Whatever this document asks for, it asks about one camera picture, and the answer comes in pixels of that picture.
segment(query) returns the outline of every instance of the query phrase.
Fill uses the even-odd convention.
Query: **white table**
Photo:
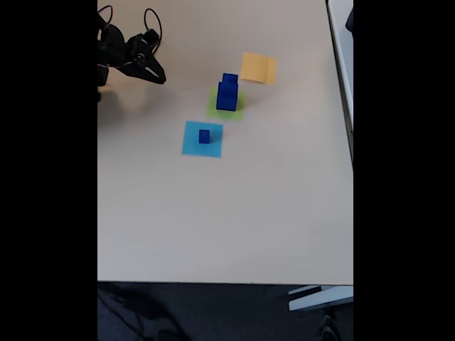
[[[346,28],[346,22],[353,6],[353,0],[328,0],[327,2],[352,130],[354,130],[354,38]]]
[[[101,89],[98,280],[353,284],[353,169],[324,1],[106,4],[125,39],[158,12],[167,82],[110,70]],[[277,57],[276,84],[239,81],[243,121],[205,117],[244,51]],[[222,158],[181,154],[187,120],[224,125]]]

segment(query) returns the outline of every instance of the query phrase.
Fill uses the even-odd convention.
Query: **blue cube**
[[[223,83],[226,82],[226,83],[237,84],[238,80],[239,80],[238,75],[233,75],[232,73],[223,73],[223,80],[222,80]]]
[[[209,144],[210,143],[210,131],[205,129],[199,129],[199,143]]]

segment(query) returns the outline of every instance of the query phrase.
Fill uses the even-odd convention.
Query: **stacked blue cubes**
[[[218,84],[218,95],[216,98],[217,110],[228,110],[234,112],[237,108],[237,95],[239,92],[238,75],[223,73],[223,81]]]

